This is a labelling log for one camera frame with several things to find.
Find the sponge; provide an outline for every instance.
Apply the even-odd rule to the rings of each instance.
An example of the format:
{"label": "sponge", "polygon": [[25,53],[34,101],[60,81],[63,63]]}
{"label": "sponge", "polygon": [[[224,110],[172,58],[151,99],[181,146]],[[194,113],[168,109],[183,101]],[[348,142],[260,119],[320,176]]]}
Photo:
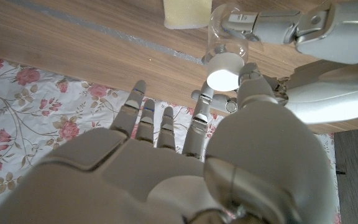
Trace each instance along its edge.
{"label": "sponge", "polygon": [[208,26],[212,0],[164,0],[168,29],[196,29]]}

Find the floral tablecloth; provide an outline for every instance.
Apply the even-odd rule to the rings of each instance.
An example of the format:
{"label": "floral tablecloth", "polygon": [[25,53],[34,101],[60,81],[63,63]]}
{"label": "floral tablecloth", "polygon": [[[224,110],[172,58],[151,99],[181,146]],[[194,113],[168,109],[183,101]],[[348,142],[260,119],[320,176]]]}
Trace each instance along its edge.
{"label": "floral tablecloth", "polygon": [[[108,127],[128,95],[126,91],[0,59],[0,204],[46,153],[85,131]],[[193,109],[155,102],[155,140],[163,109],[171,106],[176,149],[181,152]],[[215,114],[209,116],[206,143],[222,119]],[[317,137],[328,154],[337,187],[333,136]],[[339,199],[337,204],[333,223],[340,223]]]}

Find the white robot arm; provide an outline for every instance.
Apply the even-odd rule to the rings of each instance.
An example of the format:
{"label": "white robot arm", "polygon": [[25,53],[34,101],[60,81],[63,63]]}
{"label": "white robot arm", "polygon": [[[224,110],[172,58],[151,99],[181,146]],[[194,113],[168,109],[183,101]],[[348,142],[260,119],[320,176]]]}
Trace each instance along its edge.
{"label": "white robot arm", "polygon": [[[209,25],[210,30],[219,30],[220,27],[213,26],[222,26],[224,33],[230,34],[230,37],[217,34],[223,36],[219,41],[226,40],[225,45],[239,39],[273,44],[294,42],[299,52],[324,59],[295,69],[287,79],[265,77],[280,104],[306,124],[358,118],[358,2],[326,2],[307,14],[294,10],[242,12],[230,7],[216,9],[214,16],[219,21],[211,21]],[[217,41],[216,37],[210,35],[210,41]],[[219,55],[215,53],[211,55],[207,51],[206,61]],[[219,85],[225,81],[224,77],[218,82],[208,79],[208,84],[219,90]],[[193,99],[197,99],[199,93],[193,92]],[[216,95],[212,107],[232,113],[237,108],[236,99]]]}

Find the clear glass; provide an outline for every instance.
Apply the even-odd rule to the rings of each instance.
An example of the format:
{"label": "clear glass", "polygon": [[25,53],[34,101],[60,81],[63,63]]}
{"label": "clear glass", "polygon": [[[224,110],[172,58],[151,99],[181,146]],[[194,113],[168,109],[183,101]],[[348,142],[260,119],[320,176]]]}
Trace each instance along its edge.
{"label": "clear glass", "polygon": [[233,35],[222,27],[222,19],[230,16],[232,12],[244,11],[238,4],[229,3],[217,7],[208,25],[208,47],[206,49],[204,63],[216,55],[231,52],[239,55],[244,63],[248,60],[248,41],[243,36]]}

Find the white cylinder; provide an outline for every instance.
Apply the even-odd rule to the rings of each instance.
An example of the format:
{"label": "white cylinder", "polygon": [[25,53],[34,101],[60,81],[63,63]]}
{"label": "white cylinder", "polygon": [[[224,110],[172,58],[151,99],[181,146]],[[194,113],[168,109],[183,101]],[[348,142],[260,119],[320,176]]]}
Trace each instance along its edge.
{"label": "white cylinder", "polygon": [[244,66],[242,57],[231,52],[215,55],[207,65],[207,83],[216,91],[231,91],[239,87],[239,72]]}

